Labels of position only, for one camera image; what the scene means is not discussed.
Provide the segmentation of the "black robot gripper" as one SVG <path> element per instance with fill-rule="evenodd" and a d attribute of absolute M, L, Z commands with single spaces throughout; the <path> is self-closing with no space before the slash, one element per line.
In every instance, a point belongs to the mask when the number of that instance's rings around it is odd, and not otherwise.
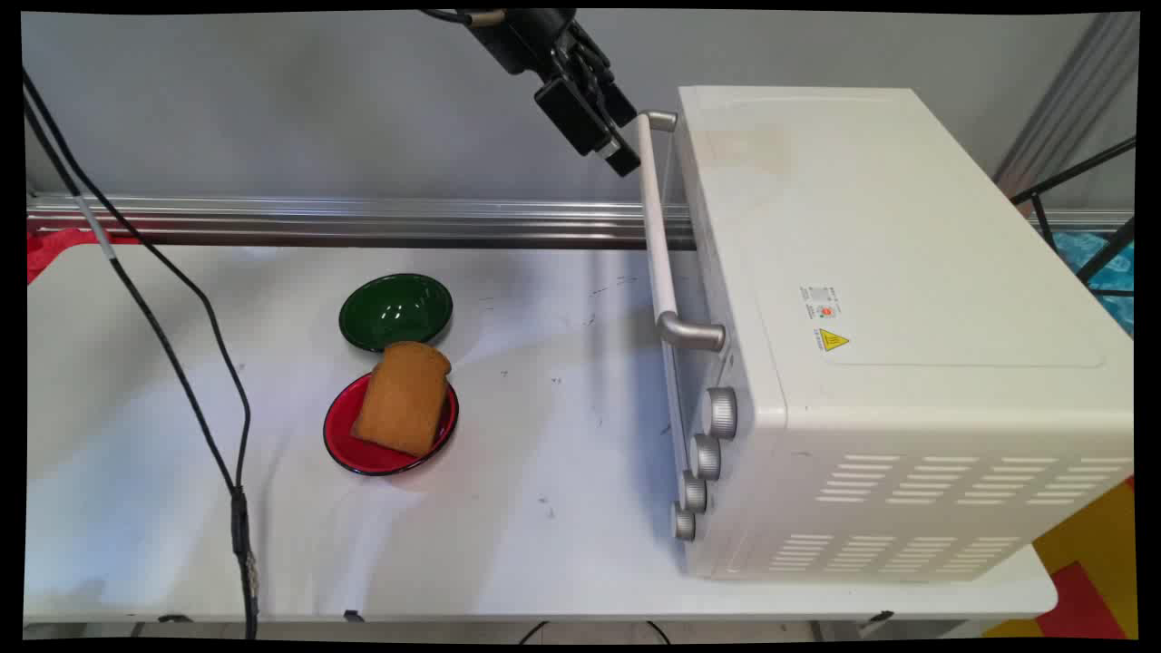
<path fill-rule="evenodd" d="M 511 76 L 535 72 L 533 99 L 579 155 L 597 153 L 620 177 L 641 160 L 620 130 L 636 109 L 576 9 L 473 9 L 470 34 Z M 587 88 L 564 78 L 587 70 Z"/>

